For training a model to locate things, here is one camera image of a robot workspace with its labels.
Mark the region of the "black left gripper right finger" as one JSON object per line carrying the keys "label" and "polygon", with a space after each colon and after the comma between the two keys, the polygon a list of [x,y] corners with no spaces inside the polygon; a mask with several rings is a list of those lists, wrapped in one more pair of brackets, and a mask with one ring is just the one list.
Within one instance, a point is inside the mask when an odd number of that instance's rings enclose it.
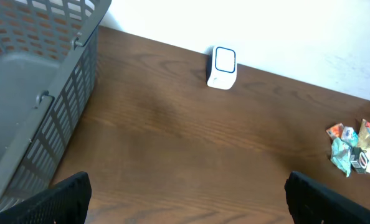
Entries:
{"label": "black left gripper right finger", "polygon": [[301,172],[290,173],[285,194],[295,223],[370,223],[370,210]]}

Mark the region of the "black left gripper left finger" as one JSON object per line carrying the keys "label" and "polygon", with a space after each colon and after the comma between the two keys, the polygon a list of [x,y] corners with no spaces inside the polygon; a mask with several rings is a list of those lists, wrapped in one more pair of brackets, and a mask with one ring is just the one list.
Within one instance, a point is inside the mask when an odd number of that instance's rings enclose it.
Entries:
{"label": "black left gripper left finger", "polygon": [[81,171],[0,212],[0,224],[84,224],[91,196],[89,176]]}

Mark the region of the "green Kleenex tissue pack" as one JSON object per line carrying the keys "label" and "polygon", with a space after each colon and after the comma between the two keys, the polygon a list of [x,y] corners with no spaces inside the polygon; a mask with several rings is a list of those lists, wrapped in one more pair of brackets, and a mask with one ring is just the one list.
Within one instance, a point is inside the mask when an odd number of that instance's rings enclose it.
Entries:
{"label": "green Kleenex tissue pack", "polygon": [[342,141],[340,138],[333,140],[331,145],[330,161],[342,172],[346,177],[351,174],[351,147]]}

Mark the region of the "dark green scrub pad pack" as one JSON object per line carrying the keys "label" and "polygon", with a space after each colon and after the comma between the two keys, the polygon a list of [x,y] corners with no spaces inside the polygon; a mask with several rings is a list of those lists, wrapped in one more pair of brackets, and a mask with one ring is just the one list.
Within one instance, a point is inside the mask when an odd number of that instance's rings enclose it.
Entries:
{"label": "dark green scrub pad pack", "polygon": [[353,147],[351,150],[350,163],[352,168],[358,174],[365,174],[368,166],[368,158],[366,157],[365,151],[360,147]]}

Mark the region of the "small orange tissue pack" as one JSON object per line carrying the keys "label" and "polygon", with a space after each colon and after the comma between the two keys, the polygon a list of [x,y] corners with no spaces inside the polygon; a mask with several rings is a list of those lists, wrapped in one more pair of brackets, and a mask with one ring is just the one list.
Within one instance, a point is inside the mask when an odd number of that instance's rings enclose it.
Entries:
{"label": "small orange tissue pack", "polygon": [[336,138],[340,138],[344,130],[343,123],[335,124],[334,126],[328,128],[326,130],[327,135],[332,139],[335,140]]}

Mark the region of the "small teal tissue pack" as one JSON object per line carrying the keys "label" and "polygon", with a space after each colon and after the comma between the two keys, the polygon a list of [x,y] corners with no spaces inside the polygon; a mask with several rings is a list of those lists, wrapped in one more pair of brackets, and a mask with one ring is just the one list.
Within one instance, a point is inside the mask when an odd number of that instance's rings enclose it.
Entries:
{"label": "small teal tissue pack", "polygon": [[345,126],[341,134],[341,140],[351,147],[356,147],[359,141],[359,136],[352,127]]}

